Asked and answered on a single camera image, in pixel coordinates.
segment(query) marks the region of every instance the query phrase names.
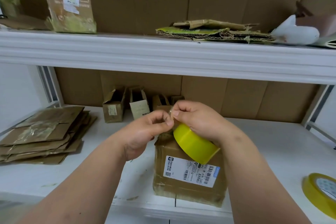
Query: yellow tape roll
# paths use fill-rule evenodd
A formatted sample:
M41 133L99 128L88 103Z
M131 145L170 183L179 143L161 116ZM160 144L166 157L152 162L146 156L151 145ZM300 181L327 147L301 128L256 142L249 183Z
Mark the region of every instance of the yellow tape roll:
M180 124L174 130L174 137L182 150L194 161L199 162L202 165L208 163L213 155L219 151L219 148L216 145L196 135L185 124Z
M312 173L305 178L302 190L308 200L321 212L336 219L336 180Z

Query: barcode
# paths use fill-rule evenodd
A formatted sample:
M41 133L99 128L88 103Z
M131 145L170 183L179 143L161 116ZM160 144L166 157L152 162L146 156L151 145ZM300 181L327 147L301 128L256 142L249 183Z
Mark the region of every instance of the barcode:
M209 166L209 170L208 170L207 176L204 179L204 184L208 184L209 179L210 179L211 174L212 174L212 171L213 171L213 166Z
M187 180L187 175L188 175L188 170L186 170L186 171L184 172L183 180Z

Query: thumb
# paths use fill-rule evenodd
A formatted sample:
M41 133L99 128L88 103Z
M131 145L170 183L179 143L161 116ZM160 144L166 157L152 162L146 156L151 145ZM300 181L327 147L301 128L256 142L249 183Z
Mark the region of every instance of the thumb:
M186 124L189 127L191 126L192 114L190 112L173 111L172 115L179 122L182 122L182 123Z
M166 120L162 123L152 124L150 125L150 134L152 136L159 135L161 133L167 132L168 130L172 129L174 126L173 120Z

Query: forearm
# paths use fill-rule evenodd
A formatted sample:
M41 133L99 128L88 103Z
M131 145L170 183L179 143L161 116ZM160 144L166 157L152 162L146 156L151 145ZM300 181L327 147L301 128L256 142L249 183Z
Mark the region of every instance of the forearm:
M124 148L112 135L19 224L103 224L124 165Z
M243 132L233 130L221 148L235 223L310 223Z

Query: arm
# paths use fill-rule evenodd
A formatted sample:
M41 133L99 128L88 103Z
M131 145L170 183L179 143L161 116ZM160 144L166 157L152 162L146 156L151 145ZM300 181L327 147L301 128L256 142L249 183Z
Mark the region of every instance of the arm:
M310 223L239 128L210 107L191 101L178 101L172 116L222 149L235 224Z
M139 157L155 135L173 124L164 111L128 124L101 143L18 224L103 224L125 162Z

